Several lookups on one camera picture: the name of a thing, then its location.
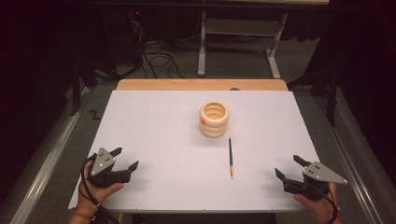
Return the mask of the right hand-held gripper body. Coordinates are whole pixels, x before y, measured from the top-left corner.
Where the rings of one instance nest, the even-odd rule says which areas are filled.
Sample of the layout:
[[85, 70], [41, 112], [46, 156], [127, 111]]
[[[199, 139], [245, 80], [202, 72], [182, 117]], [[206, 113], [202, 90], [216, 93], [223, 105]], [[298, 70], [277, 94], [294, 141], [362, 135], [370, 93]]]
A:
[[322, 164], [311, 162], [302, 170], [303, 180], [293, 180], [293, 183], [283, 183], [285, 192], [302, 194], [309, 200], [319, 200], [329, 192], [329, 183], [347, 184], [348, 181]]

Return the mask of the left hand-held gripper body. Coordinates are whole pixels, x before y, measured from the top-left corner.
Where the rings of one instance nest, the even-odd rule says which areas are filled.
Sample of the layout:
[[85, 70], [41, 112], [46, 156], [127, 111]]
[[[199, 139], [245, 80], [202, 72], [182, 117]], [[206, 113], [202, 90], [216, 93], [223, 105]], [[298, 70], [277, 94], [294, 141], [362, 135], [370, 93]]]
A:
[[89, 171], [88, 179], [97, 188], [108, 188], [115, 183], [128, 183], [131, 179], [131, 174], [117, 175], [113, 171], [116, 157], [110, 155], [110, 152], [100, 147]]

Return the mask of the black pen with gold tip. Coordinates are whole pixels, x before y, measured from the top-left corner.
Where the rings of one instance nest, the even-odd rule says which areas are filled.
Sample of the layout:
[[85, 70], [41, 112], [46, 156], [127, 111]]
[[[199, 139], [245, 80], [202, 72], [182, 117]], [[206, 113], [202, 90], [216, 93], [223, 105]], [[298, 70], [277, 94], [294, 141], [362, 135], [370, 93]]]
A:
[[229, 161], [230, 161], [230, 176], [233, 179], [233, 146], [232, 146], [232, 139], [228, 139], [229, 145]]

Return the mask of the cream ribbed pen holder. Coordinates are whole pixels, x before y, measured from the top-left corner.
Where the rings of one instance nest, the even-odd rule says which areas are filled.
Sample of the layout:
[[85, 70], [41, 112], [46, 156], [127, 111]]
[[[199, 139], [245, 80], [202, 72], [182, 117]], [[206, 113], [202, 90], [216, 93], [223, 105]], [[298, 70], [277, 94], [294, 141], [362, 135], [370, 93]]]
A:
[[228, 108], [219, 102], [209, 102], [200, 110], [200, 130], [205, 136], [216, 138], [227, 131], [230, 113]]

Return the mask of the person's left hand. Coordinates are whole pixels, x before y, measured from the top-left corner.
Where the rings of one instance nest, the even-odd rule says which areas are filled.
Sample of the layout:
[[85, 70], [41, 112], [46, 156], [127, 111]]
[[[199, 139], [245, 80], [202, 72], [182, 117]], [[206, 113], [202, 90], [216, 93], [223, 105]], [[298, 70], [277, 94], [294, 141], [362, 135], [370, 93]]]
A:
[[92, 216], [97, 210], [98, 203], [103, 204], [105, 200], [121, 190], [124, 185], [122, 183], [115, 183], [108, 188], [97, 188], [88, 179], [88, 174], [92, 166], [92, 161], [88, 161], [84, 167], [84, 175], [81, 178], [82, 184], [79, 187], [77, 210], [85, 215]]

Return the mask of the person's right hand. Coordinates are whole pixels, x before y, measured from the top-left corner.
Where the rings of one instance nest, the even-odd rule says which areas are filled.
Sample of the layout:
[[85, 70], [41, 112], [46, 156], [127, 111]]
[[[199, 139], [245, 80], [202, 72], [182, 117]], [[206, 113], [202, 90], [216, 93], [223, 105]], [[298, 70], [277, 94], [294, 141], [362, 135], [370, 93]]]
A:
[[[338, 207], [339, 202], [337, 198], [336, 185], [334, 183], [330, 183], [329, 189], [330, 192], [328, 197], [334, 203], [335, 207]], [[295, 194], [293, 199], [302, 204], [312, 214], [318, 224], [327, 224], [332, 219], [333, 207], [325, 198], [317, 201], [311, 201], [304, 195]]]

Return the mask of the white table mat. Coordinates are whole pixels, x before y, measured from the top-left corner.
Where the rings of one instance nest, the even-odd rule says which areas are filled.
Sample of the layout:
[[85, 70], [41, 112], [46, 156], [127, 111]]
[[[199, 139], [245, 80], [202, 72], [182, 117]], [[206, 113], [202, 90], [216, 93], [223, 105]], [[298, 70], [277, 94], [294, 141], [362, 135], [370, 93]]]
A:
[[[220, 137], [200, 130], [200, 110], [209, 102], [230, 113]], [[130, 183], [105, 202], [134, 213], [299, 211], [275, 168], [300, 179], [293, 156], [318, 160], [290, 91], [113, 91], [91, 151], [100, 147], [122, 147], [118, 170], [139, 161]]]

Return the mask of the black stand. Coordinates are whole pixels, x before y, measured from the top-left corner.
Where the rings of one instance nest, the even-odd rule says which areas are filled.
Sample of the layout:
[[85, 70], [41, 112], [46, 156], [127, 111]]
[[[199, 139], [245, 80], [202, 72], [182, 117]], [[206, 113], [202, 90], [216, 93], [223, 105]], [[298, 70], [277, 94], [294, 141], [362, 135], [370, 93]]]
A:
[[87, 59], [76, 60], [72, 67], [72, 116], [77, 114], [80, 107], [80, 82], [88, 88], [95, 88], [97, 85], [92, 62]]
[[338, 75], [334, 69], [329, 67], [320, 68], [317, 71], [303, 75], [302, 77], [296, 78], [287, 84], [289, 89], [292, 89], [300, 85], [311, 84], [310, 89], [312, 96], [320, 96], [327, 94], [327, 110], [326, 116], [330, 124], [335, 126], [335, 107], [336, 107], [336, 92], [337, 92], [337, 80]]

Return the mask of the person's dark clothing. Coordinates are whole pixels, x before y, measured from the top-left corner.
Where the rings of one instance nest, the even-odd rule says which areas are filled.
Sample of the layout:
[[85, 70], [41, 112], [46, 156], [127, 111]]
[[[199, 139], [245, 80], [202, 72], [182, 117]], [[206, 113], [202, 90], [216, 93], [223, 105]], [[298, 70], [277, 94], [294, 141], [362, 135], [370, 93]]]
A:
[[133, 224], [277, 224], [269, 214], [137, 214]]

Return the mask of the black computer tower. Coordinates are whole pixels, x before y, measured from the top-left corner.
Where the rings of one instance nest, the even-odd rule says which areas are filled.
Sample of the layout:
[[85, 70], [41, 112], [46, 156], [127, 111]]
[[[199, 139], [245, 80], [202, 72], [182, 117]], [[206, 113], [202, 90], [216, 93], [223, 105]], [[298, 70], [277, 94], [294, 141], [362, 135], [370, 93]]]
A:
[[137, 63], [141, 59], [144, 51], [144, 32], [141, 24], [139, 23], [140, 12], [127, 8], [125, 10], [127, 31], [131, 46], [132, 63]]

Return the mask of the metal floor rail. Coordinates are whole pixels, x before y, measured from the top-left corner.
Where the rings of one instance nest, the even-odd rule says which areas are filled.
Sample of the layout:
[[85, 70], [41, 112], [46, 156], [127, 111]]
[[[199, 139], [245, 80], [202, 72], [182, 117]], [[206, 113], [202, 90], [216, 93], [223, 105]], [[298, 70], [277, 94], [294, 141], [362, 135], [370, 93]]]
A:
[[337, 155], [346, 172], [348, 183], [353, 188], [354, 194], [357, 197], [361, 209], [366, 216], [369, 224], [384, 224], [382, 217], [379, 215], [378, 210], [375, 207], [369, 190], [361, 179], [357, 167], [355, 166], [350, 155], [347, 152], [347, 148], [342, 141], [341, 134], [329, 122], [325, 104], [319, 97], [314, 97], [313, 100], [318, 110], [320, 111], [320, 114], [323, 117], [328, 130], [330, 131], [332, 140], [336, 145]]
[[0, 224], [65, 224], [79, 169], [91, 145], [82, 125], [92, 90], [82, 90], [78, 112], [64, 111], [29, 160], [0, 212]]

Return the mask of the grey metal desk frame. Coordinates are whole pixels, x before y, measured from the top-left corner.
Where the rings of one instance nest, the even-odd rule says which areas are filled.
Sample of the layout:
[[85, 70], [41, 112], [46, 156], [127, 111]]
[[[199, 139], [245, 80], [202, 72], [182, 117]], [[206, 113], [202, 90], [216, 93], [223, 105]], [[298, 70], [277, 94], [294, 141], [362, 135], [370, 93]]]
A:
[[207, 18], [206, 12], [201, 13], [200, 49], [198, 56], [197, 74], [199, 77], [205, 75], [206, 63], [206, 36], [207, 35], [253, 35], [272, 37], [274, 42], [265, 53], [273, 78], [280, 78], [277, 68], [275, 53], [283, 33], [288, 15], [283, 13], [278, 20], [256, 21], [256, 20], [234, 20]]

